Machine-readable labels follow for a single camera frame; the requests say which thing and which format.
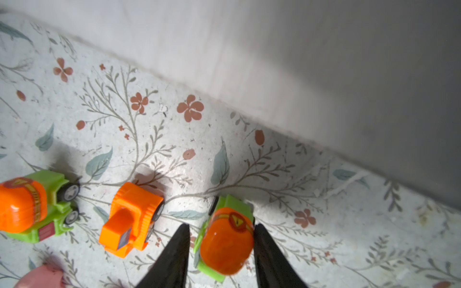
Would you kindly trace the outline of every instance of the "floral patterned surface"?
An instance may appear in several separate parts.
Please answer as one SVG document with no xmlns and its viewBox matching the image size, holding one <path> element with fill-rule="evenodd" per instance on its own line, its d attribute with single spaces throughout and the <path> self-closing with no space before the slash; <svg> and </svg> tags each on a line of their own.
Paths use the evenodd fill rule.
<svg viewBox="0 0 461 288">
<path fill-rule="evenodd" d="M 1 287 L 45 261 L 69 287 L 133 287 L 182 222 L 193 247 L 217 194 L 252 202 L 311 287 L 461 287 L 458 211 L 9 13 L 0 53 L 0 181 L 53 169 L 82 185 L 66 235 L 0 232 Z M 98 238 L 127 181 L 166 206 L 147 248 L 119 259 Z M 253 258 L 220 284 L 190 257 L 187 287 L 256 286 Z"/>
</svg>

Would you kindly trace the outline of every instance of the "orange toy cab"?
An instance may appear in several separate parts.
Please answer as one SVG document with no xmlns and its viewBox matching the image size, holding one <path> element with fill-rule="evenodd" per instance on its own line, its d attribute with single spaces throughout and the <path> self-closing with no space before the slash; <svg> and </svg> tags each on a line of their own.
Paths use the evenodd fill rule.
<svg viewBox="0 0 461 288">
<path fill-rule="evenodd" d="M 162 197 L 133 183 L 123 184 L 112 200 L 109 221 L 102 227 L 99 243 L 121 258 L 133 248 L 144 250 L 163 206 Z"/>
</svg>

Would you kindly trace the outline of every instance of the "yellow warning triangle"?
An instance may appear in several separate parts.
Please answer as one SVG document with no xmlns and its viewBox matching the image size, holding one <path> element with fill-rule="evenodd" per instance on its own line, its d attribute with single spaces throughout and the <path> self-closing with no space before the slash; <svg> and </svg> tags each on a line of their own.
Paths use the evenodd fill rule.
<svg viewBox="0 0 461 288">
<path fill-rule="evenodd" d="M 234 219 L 236 227 L 239 227 L 240 225 L 243 224 L 243 219 L 237 217 L 236 215 L 232 215 L 232 219 Z"/>
</svg>

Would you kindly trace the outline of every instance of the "green and orange toy truck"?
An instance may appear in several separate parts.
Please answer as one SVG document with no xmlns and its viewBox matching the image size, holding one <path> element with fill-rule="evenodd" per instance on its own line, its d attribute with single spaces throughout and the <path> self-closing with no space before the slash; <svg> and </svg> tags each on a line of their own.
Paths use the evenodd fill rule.
<svg viewBox="0 0 461 288">
<path fill-rule="evenodd" d="M 63 174 L 40 170 L 0 184 L 0 230 L 14 239 L 37 243 L 72 230 L 78 208 L 70 201 L 80 186 Z"/>
<path fill-rule="evenodd" d="M 194 266 L 218 282 L 237 273 L 253 250 L 253 206 L 217 196 L 194 242 Z"/>
<path fill-rule="evenodd" d="M 133 248 L 144 250 L 163 206 L 162 197 L 133 183 L 123 184 L 112 200 L 109 220 L 102 227 L 99 243 L 121 258 Z"/>
</svg>

